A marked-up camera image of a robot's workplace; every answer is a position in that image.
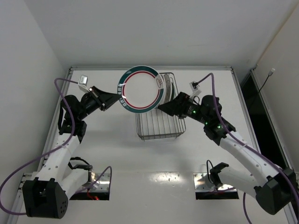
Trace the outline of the white plate with teal rim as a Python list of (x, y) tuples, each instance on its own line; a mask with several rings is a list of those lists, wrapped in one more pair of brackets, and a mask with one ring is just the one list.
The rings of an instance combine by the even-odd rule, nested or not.
[(173, 83), (171, 81), (171, 78), (168, 74), (163, 75), (164, 82), (165, 82), (165, 97), (164, 97), (164, 103), (167, 103), (171, 100), (173, 100), (174, 97), (174, 87)]

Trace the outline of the white plate red teal rim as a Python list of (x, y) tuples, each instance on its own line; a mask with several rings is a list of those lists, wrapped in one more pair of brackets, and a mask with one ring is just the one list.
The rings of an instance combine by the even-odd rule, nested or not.
[(163, 82), (163, 85), (162, 85), (162, 87), (163, 87), (163, 96), (162, 96), (162, 99), (160, 101), (160, 105), (162, 105), (162, 104), (164, 104), (165, 96), (166, 96), (166, 84), (165, 84), (164, 74), (160, 73), (159, 75), (160, 75), (161, 80)]

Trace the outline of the white plate green red rim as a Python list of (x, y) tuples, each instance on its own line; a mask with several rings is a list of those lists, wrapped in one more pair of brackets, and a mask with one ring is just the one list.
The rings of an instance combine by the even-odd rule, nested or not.
[(132, 113), (146, 113), (157, 108), (163, 96), (163, 82), (159, 74), (146, 65), (127, 70), (117, 85), (122, 107)]

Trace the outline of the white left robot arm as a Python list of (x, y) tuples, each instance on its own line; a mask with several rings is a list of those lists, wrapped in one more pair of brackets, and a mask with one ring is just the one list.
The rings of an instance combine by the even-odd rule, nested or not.
[(57, 148), (47, 153), (47, 161), (32, 180), (22, 187), (28, 217), (61, 219), (71, 197), (90, 191), (99, 184), (92, 165), (70, 166), (72, 156), (81, 144), (87, 124), (84, 119), (95, 110), (106, 111), (122, 98), (120, 93), (101, 91), (95, 86), (85, 89), (81, 100), (67, 95), (60, 102)]

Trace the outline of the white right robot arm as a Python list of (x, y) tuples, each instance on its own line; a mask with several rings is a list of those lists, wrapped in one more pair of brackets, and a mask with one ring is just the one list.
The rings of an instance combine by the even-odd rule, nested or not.
[(259, 154), (241, 139), (236, 128), (221, 116), (222, 106), (214, 95), (206, 95), (200, 104), (180, 92), (164, 110), (171, 116), (189, 117), (203, 124), (205, 135), (233, 155), (246, 169), (239, 172), (221, 162), (207, 172), (207, 182), (215, 189), (224, 184), (256, 199), (267, 213), (275, 215), (291, 201), (299, 201), (296, 177), (290, 168), (282, 169)]

